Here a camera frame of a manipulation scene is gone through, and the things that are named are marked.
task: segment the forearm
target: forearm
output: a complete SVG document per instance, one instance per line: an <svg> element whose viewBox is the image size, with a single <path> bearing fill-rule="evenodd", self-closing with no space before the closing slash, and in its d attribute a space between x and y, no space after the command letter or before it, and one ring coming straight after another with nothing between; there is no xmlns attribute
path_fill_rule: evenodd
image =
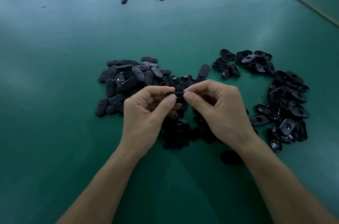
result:
<svg viewBox="0 0 339 224"><path fill-rule="evenodd" d="M275 224L339 223L258 137L238 153L251 172Z"/></svg>
<svg viewBox="0 0 339 224"><path fill-rule="evenodd" d="M118 147L57 224L111 223L137 162Z"/></svg>

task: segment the person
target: person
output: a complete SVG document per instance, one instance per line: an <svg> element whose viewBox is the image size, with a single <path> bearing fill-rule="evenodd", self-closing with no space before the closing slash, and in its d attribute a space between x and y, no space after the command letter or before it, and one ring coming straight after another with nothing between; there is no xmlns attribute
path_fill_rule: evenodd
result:
<svg viewBox="0 0 339 224"><path fill-rule="evenodd" d="M120 144L57 224L112 222L134 167L155 143L166 115L180 109L175 95L164 97L174 90L147 86L125 100ZM339 223L256 135L236 87L205 80L184 92L214 135L243 159L275 224Z"/></svg>

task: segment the hand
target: hand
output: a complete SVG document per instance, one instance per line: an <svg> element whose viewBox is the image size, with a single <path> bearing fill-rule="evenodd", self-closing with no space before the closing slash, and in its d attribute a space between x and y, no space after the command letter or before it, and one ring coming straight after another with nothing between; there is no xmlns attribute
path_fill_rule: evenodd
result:
<svg viewBox="0 0 339 224"><path fill-rule="evenodd" d="M157 139L166 115L173 116L181 108L174 87L147 86L124 103L124 128L119 147L138 158L143 157Z"/></svg>
<svg viewBox="0 0 339 224"><path fill-rule="evenodd" d="M201 113L214 135L234 150L257 138L237 87L205 80L184 92L185 100Z"/></svg>

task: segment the person's left hand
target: person's left hand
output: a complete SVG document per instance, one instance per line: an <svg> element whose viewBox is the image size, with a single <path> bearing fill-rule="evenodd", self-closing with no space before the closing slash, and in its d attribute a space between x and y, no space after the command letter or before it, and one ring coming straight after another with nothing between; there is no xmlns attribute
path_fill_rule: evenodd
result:
<svg viewBox="0 0 339 224"><path fill-rule="evenodd" d="M169 95L174 87L147 86L124 103L124 128L119 147L136 157L143 157L157 139L166 115L173 116L181 104L176 96Z"/></svg>

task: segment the green tabletop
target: green tabletop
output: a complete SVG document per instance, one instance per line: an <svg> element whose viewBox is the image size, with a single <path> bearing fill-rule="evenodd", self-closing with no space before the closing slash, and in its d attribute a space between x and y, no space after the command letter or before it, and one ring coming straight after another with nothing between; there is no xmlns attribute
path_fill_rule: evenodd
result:
<svg viewBox="0 0 339 224"><path fill-rule="evenodd" d="M0 24L1 223L55 222L117 147L123 118L94 115L108 60L150 55L196 76L222 48L269 52L311 88L309 139L277 155L339 216L339 29L295 0L0 0ZM240 72L226 83L253 115L272 78ZM223 82L214 70L208 78ZM220 161L225 149L157 141L113 223L271 223L246 166Z"/></svg>

